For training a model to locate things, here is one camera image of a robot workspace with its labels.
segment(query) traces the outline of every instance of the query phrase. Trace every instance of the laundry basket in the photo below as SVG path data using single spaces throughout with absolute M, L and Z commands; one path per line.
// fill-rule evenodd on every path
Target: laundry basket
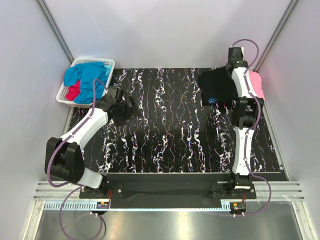
M 109 77 L 106 81 L 106 87 L 109 87 L 111 78 L 112 78 L 112 73 L 114 71 L 115 68 L 115 61 L 112 59 L 107 59 L 107 58 L 97 58 L 97 57 L 78 57 L 76 58 L 73 63 L 71 64 L 70 67 L 74 67 L 77 64 L 84 64 L 84 63 L 96 63 L 96 62 L 103 62 L 105 66 L 110 65 L 111 66 L 111 71 L 109 74 Z M 91 103 L 90 104 L 78 104 L 74 101 L 69 101 L 68 99 L 66 99 L 66 95 L 69 92 L 69 87 L 68 86 L 64 86 L 64 83 L 62 82 L 61 87 L 56 95 L 56 100 L 59 103 L 64 103 L 64 104 L 68 104 L 71 107 L 77 107 L 77 108 L 90 108 L 91 107 Z M 104 96 L 106 94 L 106 90 L 103 91 L 102 96 Z

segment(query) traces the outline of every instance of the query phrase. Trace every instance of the marbled tabletop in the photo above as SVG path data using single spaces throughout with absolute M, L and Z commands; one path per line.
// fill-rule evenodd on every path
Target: marbled tabletop
M 105 173 L 229 172 L 235 158 L 232 103 L 202 106 L 197 78 L 208 68 L 115 69 L 115 87 L 142 112 L 127 125 L 102 127 L 84 148 L 86 167 Z M 88 109 L 75 108 L 69 127 Z M 279 172 L 264 116 L 254 132 L 251 168 Z

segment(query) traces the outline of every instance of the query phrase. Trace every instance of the blue cloth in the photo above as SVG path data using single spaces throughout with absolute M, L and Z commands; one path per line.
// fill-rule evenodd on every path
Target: blue cloth
M 80 63 L 66 70 L 63 84 L 70 87 L 80 80 L 80 94 L 73 101 L 77 104 L 90 104 L 94 100 L 94 79 L 100 79 L 106 84 L 110 71 L 111 66 L 105 66 L 103 62 Z M 97 100 L 101 99 L 104 89 L 100 82 L 95 82 Z

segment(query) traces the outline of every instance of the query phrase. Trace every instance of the purple cable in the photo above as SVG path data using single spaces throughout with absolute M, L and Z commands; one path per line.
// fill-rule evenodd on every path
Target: purple cable
M 80 187 L 77 187 L 75 190 L 71 191 L 71 192 L 66 196 L 66 198 L 63 200 L 63 202 L 62 202 L 62 204 L 61 204 L 61 207 L 60 207 L 60 210 L 59 210 L 59 223 L 60 223 L 60 228 L 61 228 L 63 234 L 64 234 L 67 238 L 69 238 L 69 239 L 71 239 L 71 240 L 77 240 L 77 239 L 71 237 L 71 236 L 66 232 L 66 230 L 64 229 L 64 226 L 62 225 L 62 208 L 64 207 L 67 199 L 68 199 L 74 192 L 78 191 L 79 189 L 81 189 L 81 186 L 80 186 Z M 102 218 L 99 214 L 97 214 L 96 216 L 98 216 L 99 219 L 100 219 L 100 228 L 99 228 L 99 231 L 96 233 L 96 235 L 94 235 L 92 238 L 90 238 L 90 239 L 88 239 L 88 240 L 94 240 L 94 239 L 96 239 L 96 238 L 98 237 L 98 235 L 101 233 L 102 225 L 103 225 L 103 218 Z
M 232 44 L 232 46 L 235 45 L 235 44 L 237 44 L 237 43 L 239 43 L 239 42 L 242 42 L 242 41 L 251 42 L 251 43 L 253 43 L 253 44 L 255 45 L 255 47 L 256 47 L 256 55 L 255 55 L 252 63 L 251 63 L 251 64 L 246 68 L 246 70 L 244 71 L 244 80 L 245 80 L 246 88 L 247 88 L 249 94 L 251 95 L 251 97 L 253 97 L 253 99 L 254 99 L 257 107 L 258 107 L 258 116 L 257 116 L 256 121 L 255 121 L 255 123 L 253 124 L 253 126 L 250 127 L 250 128 L 246 131 L 246 134 L 248 134 L 248 133 L 249 133 L 249 130 L 253 130 L 253 129 L 256 128 L 256 126 L 257 126 L 258 123 L 259 123 L 260 117 L 261 117 L 261 107 L 260 107 L 260 103 L 259 103 L 257 97 L 254 96 L 254 95 L 250 92 L 249 83 L 248 83 L 247 76 L 246 76 L 247 71 L 248 71 L 249 68 L 255 63 L 255 61 L 257 60 L 257 58 L 258 58 L 258 56 L 259 56 L 259 46 L 258 46 L 254 41 L 252 41 L 251 39 L 246 39 L 246 38 L 240 39 L 240 40 L 236 41 L 234 44 Z M 246 153 L 247 141 L 248 141 L 248 136 L 245 135 L 245 139 L 244 139 L 244 158 L 245 158 L 245 159 L 248 159 L 248 158 L 247 158 L 247 153 Z M 271 190 L 271 185 L 270 185 L 270 183 L 268 182 L 268 180 L 265 179 L 263 176 L 255 175 L 255 174 L 251 171 L 251 169 L 250 169 L 247 161 L 244 161 L 244 162 L 245 162 L 245 166 L 246 166 L 246 168 L 248 169 L 248 171 L 249 171 L 249 173 L 251 174 L 251 176 L 254 177 L 254 178 L 256 178 L 256 179 L 261 179 L 261 180 L 265 181 L 265 183 L 268 185 L 268 188 L 269 188 L 269 197 L 268 197 L 268 200 L 266 201 L 266 204 L 265 204 L 261 209 L 259 209 L 258 211 L 255 211 L 255 212 L 246 214 L 246 216 L 253 216 L 253 215 L 256 215 L 256 214 L 261 213 L 261 212 L 269 205 L 269 203 L 270 203 L 270 201 L 271 201 L 272 190 Z
M 51 158 L 50 158 L 50 160 L 49 160 L 48 168 L 47 168 L 47 170 L 46 170 L 46 176 L 47 176 L 47 178 L 48 178 L 48 182 L 49 182 L 50 186 L 52 186 L 52 187 L 54 187 L 54 188 L 59 188 L 59 187 L 62 187 L 62 186 L 64 186 L 64 185 L 66 185 L 66 184 L 69 183 L 68 181 L 66 181 L 66 182 L 63 182 L 63 183 L 61 183 L 61 184 L 54 184 L 54 183 L 52 182 L 52 180 L 51 180 L 51 174 L 50 174 L 51 166 L 52 166 L 52 163 L 53 163 L 53 161 L 54 161 L 57 153 L 58 153 L 59 150 L 62 148 L 62 146 L 63 146 L 70 138 L 72 138 L 72 136 L 73 136 L 74 134 L 76 134 L 76 133 L 86 124 L 86 122 L 91 118 L 91 116 L 94 114 L 95 106 L 96 106 L 96 81 L 98 81 L 100 84 L 102 84 L 103 87 L 104 87 L 104 89 L 105 89 L 106 91 L 108 90 L 107 87 L 105 86 L 105 84 L 104 84 L 100 79 L 95 78 L 95 79 L 93 80 L 93 83 L 92 83 L 92 87 L 93 87 L 93 103 L 92 103 L 92 110 L 91 110 L 89 116 L 72 132 L 72 135 L 67 136 L 67 137 L 58 145 L 58 147 L 54 150 L 54 152 L 53 152 L 53 154 L 52 154 L 52 156 L 51 156 Z M 69 238 L 69 239 L 71 239 L 71 240 L 77 240 L 77 239 L 72 238 L 71 236 L 69 236 L 69 235 L 67 234 L 66 230 L 64 229 L 64 226 L 62 225 L 62 208 L 64 207 L 65 202 L 67 201 L 67 199 L 68 199 L 74 192 L 76 192 L 76 191 L 79 190 L 81 187 L 83 187 L 83 186 L 80 185 L 80 184 L 76 184 L 76 185 L 78 185 L 79 187 L 77 187 L 75 190 L 73 190 L 72 192 L 70 192 L 70 193 L 68 194 L 68 196 L 66 196 L 66 198 L 64 199 L 64 201 L 63 201 L 63 203 L 62 203 L 62 205 L 61 205 L 61 207 L 60 207 L 60 211 L 59 211 L 59 223 L 60 223 L 60 228 L 61 228 L 63 234 L 64 234 L 67 238 Z M 94 237 L 90 238 L 89 240 L 94 240 L 94 239 L 96 239 L 96 238 L 98 237 L 98 235 L 101 233 L 102 225 L 103 225 L 103 218 L 102 218 L 100 215 L 98 215 L 98 216 L 99 216 L 99 219 L 100 219 L 100 229 L 99 229 L 99 231 L 97 232 L 97 234 L 96 234 Z

